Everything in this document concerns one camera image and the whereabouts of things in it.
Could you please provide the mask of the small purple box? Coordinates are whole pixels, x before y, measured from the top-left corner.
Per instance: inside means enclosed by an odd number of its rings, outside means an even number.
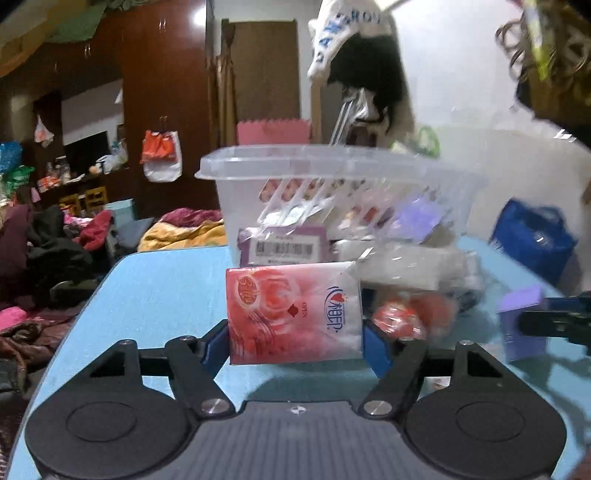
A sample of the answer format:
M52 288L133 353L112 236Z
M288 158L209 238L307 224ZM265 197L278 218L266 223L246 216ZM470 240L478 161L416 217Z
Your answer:
M524 313L545 311L547 299L540 286L513 290L503 296L498 307L499 325L505 361L543 356L547 350L547 339L532 335L532 316Z

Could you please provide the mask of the red tissue pack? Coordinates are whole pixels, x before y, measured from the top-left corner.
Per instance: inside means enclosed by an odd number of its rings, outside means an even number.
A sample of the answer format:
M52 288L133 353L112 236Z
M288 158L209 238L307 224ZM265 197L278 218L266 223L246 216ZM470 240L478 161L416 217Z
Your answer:
M356 264L329 262L225 272L232 365L363 357Z

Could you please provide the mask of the blue shopping bag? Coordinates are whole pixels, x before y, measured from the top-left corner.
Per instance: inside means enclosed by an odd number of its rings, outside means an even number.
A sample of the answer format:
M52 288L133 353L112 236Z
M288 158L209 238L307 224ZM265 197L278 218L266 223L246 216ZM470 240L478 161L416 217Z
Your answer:
M577 243L559 208L535 207L517 198L503 207L489 240L552 286L558 285Z

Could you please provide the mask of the white long wrapped box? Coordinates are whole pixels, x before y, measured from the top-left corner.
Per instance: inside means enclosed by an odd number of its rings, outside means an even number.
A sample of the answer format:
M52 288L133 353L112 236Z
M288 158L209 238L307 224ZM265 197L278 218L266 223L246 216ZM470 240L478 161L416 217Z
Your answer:
M372 246L356 258L356 269L370 285L452 295L484 290L478 255L456 247Z

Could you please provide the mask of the yellow blanket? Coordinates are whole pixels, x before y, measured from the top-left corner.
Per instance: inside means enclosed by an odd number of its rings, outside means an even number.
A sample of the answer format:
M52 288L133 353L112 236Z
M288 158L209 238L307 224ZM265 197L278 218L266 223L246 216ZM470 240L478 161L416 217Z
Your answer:
M141 237L137 251L179 250L228 245L224 222L205 220L197 227L176 227L165 222L151 226Z

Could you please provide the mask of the clear plastic perforated basket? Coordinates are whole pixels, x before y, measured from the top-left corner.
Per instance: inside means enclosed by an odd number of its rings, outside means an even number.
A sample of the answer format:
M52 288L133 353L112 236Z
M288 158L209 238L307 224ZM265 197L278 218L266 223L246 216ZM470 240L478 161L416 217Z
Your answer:
M412 204L435 209L434 231L465 233L483 176L420 155L353 146L252 145L203 156L195 176L214 182L232 259L249 227L321 225L332 241L407 240Z

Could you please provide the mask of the orange and white hanging bag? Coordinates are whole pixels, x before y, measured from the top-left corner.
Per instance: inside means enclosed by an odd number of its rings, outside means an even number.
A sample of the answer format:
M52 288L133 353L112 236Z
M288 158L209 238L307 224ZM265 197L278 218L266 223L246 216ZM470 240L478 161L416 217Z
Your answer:
M147 130L142 141L140 165L152 183L172 183L182 174L182 152L177 131Z

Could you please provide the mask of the green and white tote bag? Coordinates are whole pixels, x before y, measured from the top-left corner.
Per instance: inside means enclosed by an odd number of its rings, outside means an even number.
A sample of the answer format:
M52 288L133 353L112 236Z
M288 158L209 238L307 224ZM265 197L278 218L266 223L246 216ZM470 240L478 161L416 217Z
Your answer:
M431 126L420 125L415 131L407 133L403 139L395 141L391 150L438 159L441 155L441 144L437 132Z

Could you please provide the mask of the dark purple garment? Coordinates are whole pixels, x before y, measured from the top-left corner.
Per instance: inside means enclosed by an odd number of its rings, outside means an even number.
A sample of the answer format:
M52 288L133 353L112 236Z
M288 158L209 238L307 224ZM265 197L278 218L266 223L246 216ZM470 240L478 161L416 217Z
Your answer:
M32 211L28 205L16 205L8 209L1 227L1 277L16 275L26 267L28 229Z

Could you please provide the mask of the pink foam mat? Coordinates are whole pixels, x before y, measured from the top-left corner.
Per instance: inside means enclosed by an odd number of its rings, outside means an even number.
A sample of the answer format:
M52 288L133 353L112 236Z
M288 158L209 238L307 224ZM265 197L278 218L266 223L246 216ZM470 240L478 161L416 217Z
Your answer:
M236 126L238 145L305 145L311 140L311 123L303 119L242 121Z

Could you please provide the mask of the dark red wooden wardrobe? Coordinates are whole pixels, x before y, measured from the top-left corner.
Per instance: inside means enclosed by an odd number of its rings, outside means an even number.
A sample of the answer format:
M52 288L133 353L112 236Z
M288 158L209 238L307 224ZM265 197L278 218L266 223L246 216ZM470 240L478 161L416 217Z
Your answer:
M215 209L214 183L198 180L200 159L214 146L211 113L212 42L208 1L156 1L126 13L112 13L94 38L70 46L39 47L1 77L1 137L15 139L9 121L22 119L22 161L34 167L33 181L48 161L68 152L64 100L119 80L128 161L121 172L58 187L42 194L51 205L74 189L103 185L111 201L133 199L142 216L180 207ZM176 131L182 153L179 179L148 181L140 163L146 131Z

